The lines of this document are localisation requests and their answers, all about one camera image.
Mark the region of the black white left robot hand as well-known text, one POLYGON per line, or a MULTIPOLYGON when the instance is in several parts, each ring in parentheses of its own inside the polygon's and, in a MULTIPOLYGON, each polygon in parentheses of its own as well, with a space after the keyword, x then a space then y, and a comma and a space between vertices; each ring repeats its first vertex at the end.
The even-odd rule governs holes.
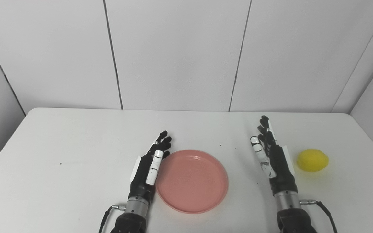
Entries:
POLYGON ((143 198, 148 204, 151 204, 155 195, 156 187, 154 184, 146 183, 149 170, 155 152, 162 152, 162 160, 165 160, 170 155, 169 149, 171 148, 171 141, 172 137, 168 136, 167 131, 163 131, 159 134, 155 142, 153 142, 147 153, 139 157, 139 164, 137 165, 136 173, 130 184, 128 198, 143 198))

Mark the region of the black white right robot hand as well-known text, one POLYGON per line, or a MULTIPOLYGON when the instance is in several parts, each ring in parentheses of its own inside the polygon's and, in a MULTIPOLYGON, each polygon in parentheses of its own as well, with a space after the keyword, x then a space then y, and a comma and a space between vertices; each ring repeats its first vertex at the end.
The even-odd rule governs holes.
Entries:
POLYGON ((263 115, 257 127, 260 134, 250 138, 251 146, 262 170, 269 179, 272 194, 292 191, 298 193, 294 166, 286 146, 276 140, 270 119, 263 115))

